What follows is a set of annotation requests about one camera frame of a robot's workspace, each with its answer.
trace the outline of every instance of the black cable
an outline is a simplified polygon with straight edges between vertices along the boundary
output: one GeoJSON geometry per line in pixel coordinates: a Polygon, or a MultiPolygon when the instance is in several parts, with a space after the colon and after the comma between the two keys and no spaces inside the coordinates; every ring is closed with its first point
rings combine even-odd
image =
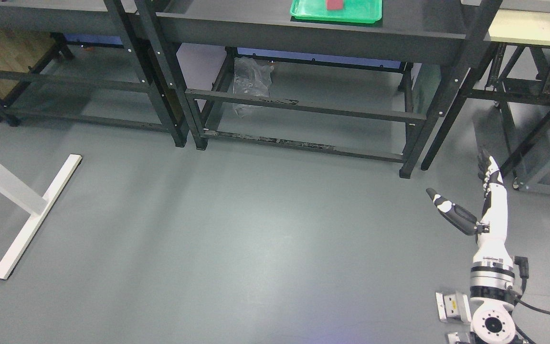
{"type": "Polygon", "coordinates": [[[518,332],[523,338],[526,338],[526,340],[527,340],[530,344],[536,344],[536,342],[533,341],[530,337],[528,337],[528,335],[526,335],[526,334],[519,328],[519,326],[515,325],[515,329],[517,330],[517,332],[518,332]]]}
{"type": "Polygon", "coordinates": [[[521,280],[521,294],[526,293],[526,286],[528,285],[528,279],[522,279],[521,280]]]}
{"type": "MultiPolygon", "coordinates": [[[[540,313],[543,313],[543,314],[546,314],[546,315],[550,315],[550,311],[545,311],[544,309],[539,309],[538,307],[534,307],[533,305],[528,305],[526,302],[522,301],[521,298],[515,293],[513,292],[512,290],[509,290],[511,292],[511,294],[513,295],[513,297],[515,298],[515,300],[519,303],[521,303],[522,305],[528,307],[529,309],[531,309],[532,311],[537,311],[537,312],[540,312],[540,313]]],[[[527,338],[525,336],[525,334],[519,330],[519,327],[517,327],[517,331],[519,332],[520,335],[522,335],[523,337],[525,337],[528,342],[532,342],[530,340],[530,338],[527,338]]]]}

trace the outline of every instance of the metal bracket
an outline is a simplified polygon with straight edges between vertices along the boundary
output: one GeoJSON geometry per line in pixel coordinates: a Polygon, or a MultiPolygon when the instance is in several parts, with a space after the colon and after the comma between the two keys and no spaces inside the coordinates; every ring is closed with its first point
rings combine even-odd
{"type": "Polygon", "coordinates": [[[447,295],[437,291],[435,294],[438,317],[442,323],[449,323],[451,321],[462,322],[464,324],[471,323],[472,316],[466,294],[458,291],[455,294],[447,295]]]}
{"type": "Polygon", "coordinates": [[[447,344],[470,344],[469,333],[447,333],[447,344]]]}

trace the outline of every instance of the red block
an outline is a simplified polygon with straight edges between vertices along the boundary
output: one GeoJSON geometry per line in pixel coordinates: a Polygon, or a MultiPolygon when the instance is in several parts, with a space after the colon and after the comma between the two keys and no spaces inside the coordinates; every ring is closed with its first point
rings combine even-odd
{"type": "Polygon", "coordinates": [[[342,10],[343,9],[343,0],[326,0],[326,9],[328,11],[342,10]]]}

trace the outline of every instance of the blue panel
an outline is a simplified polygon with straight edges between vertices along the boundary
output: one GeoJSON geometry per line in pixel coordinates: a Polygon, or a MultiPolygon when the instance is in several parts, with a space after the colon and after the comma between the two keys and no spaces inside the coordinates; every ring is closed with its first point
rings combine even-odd
{"type": "Polygon", "coordinates": [[[102,36],[102,35],[79,35],[65,34],[65,38],[70,42],[85,42],[85,43],[100,43],[100,44],[118,44],[122,45],[120,37],[117,36],[102,36]]]}
{"type": "Polygon", "coordinates": [[[400,68],[399,61],[362,59],[359,57],[277,52],[275,50],[248,49],[248,48],[238,48],[238,52],[242,55],[256,54],[257,56],[281,57],[285,59],[299,59],[299,60],[306,60],[306,61],[315,60],[315,61],[328,62],[328,63],[341,63],[346,65],[354,64],[354,65],[368,65],[371,67],[400,68]]]}

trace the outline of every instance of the shelf top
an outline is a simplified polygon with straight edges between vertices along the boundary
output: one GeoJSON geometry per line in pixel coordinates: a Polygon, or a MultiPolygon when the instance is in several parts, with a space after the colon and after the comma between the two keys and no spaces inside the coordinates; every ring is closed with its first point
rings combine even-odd
{"type": "Polygon", "coordinates": [[[550,13],[500,10],[489,35],[496,42],[550,46],[550,13]]]}
{"type": "MultiPolygon", "coordinates": [[[[48,9],[62,9],[71,11],[106,11],[103,0],[6,0],[7,6],[37,7],[48,9]]],[[[137,11],[133,0],[122,0],[127,13],[137,11]]]]}
{"type": "Polygon", "coordinates": [[[375,24],[296,20],[290,15],[291,5],[292,0],[172,0],[159,15],[358,31],[423,35],[433,32],[445,36],[465,34],[459,0],[383,0],[383,18],[375,24]]]}

